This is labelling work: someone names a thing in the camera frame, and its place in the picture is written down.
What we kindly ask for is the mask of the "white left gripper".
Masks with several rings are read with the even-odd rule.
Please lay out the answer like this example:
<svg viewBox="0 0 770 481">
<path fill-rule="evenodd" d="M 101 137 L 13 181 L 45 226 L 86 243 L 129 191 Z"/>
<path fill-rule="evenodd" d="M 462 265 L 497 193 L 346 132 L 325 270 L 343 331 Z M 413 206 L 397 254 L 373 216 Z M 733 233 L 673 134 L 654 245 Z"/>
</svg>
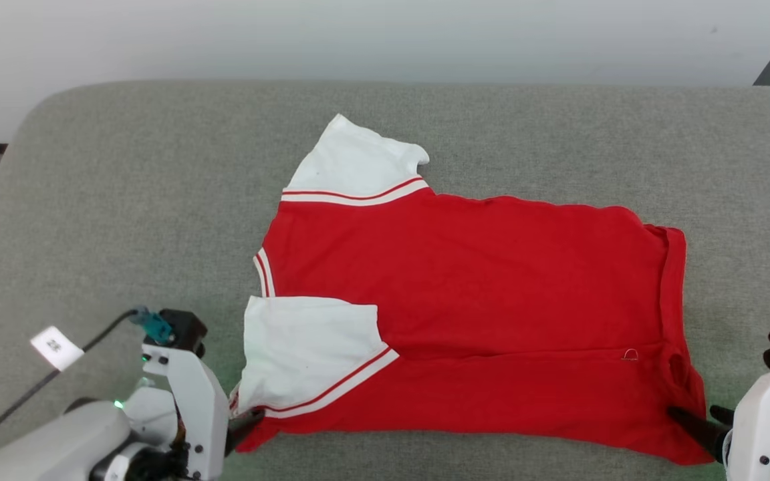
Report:
<svg viewBox="0 0 770 481">
<path fill-rule="evenodd" d="M 165 377 L 184 428 L 186 448 L 184 477 L 217 480 L 223 473 L 226 456 L 259 426 L 265 411 L 251 409 L 229 422 L 229 403 L 210 368 L 196 353 L 177 348 L 143 344 L 142 353 L 150 357 L 143 370 Z"/>
</svg>

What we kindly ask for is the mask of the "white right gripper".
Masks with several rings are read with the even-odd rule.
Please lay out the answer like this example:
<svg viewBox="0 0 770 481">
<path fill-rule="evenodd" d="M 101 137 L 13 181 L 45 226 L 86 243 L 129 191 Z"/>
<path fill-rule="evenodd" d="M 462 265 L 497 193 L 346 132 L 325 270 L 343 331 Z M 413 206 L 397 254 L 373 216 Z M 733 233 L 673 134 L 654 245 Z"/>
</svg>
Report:
<svg viewBox="0 0 770 481">
<path fill-rule="evenodd" d="M 735 410 L 711 405 L 716 422 L 679 407 L 667 414 L 715 462 L 725 463 L 727 480 L 770 480 L 770 373 L 752 384 Z M 733 429 L 725 442 L 728 426 Z"/>
</svg>

